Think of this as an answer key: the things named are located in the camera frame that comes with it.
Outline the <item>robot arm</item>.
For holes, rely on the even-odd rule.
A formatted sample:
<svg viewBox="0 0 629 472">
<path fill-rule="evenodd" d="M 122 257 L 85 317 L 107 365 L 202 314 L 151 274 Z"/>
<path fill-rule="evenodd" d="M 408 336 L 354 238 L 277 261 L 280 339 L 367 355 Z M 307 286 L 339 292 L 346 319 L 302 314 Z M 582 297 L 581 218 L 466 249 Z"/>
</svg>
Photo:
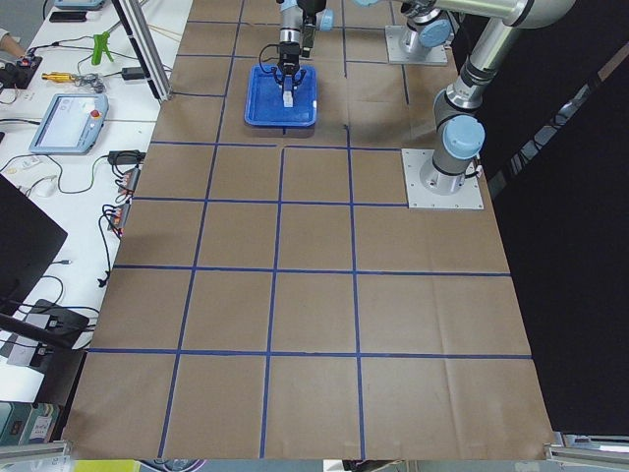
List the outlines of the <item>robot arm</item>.
<svg viewBox="0 0 629 472">
<path fill-rule="evenodd" d="M 331 30 L 333 11 L 324 1 L 280 1 L 281 28 L 277 65 L 267 73 L 282 93 L 292 96 L 312 74 L 300 64 L 311 56 L 315 34 Z M 385 40 L 388 61 L 392 64 L 444 65 L 447 58 L 444 44 L 453 34 L 450 17 L 432 1 L 403 1 L 400 13 L 406 19 L 403 26 L 387 26 Z"/>
<path fill-rule="evenodd" d="M 435 98 L 433 112 L 437 145 L 420 171 L 429 191 L 442 196 L 457 193 L 467 179 L 466 170 L 477 157 L 486 137 L 475 118 L 486 87 L 522 29 L 547 27 L 561 19 L 572 1 L 404 1 L 405 14 L 432 16 L 445 11 L 488 18 L 478 42 L 456 81 Z"/>
</svg>

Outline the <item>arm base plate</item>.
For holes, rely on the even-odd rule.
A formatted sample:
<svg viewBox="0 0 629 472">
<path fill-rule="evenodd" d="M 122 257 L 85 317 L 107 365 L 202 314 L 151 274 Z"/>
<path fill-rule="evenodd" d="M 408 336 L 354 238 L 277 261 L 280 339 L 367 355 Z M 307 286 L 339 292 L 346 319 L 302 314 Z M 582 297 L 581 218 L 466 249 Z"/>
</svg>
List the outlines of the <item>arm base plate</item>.
<svg viewBox="0 0 629 472">
<path fill-rule="evenodd" d="M 441 67 L 448 63 L 443 44 L 425 47 L 420 35 L 406 26 L 386 26 L 384 36 L 389 64 Z"/>
<path fill-rule="evenodd" d="M 474 163 L 459 176 L 439 172 L 432 149 L 403 148 L 402 167 L 408 208 L 428 210 L 482 210 L 480 179 Z"/>
</svg>

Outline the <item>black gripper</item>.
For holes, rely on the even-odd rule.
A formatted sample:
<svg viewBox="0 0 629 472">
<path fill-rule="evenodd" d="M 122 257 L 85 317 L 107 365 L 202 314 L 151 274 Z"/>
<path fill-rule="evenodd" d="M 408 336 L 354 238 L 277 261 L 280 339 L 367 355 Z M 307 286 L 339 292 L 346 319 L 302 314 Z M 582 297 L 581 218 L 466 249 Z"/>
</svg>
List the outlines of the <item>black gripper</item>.
<svg viewBox="0 0 629 472">
<path fill-rule="evenodd" d="M 301 46 L 298 42 L 280 42 L 277 46 L 279 60 L 276 68 L 271 69 L 271 76 L 280 89 L 284 89 L 286 77 L 291 78 L 291 91 L 296 91 L 302 84 L 307 71 L 301 69 L 299 59 Z"/>
<path fill-rule="evenodd" d="M 301 56 L 310 58 L 315 43 L 315 24 L 304 22 L 301 28 Z"/>
</svg>

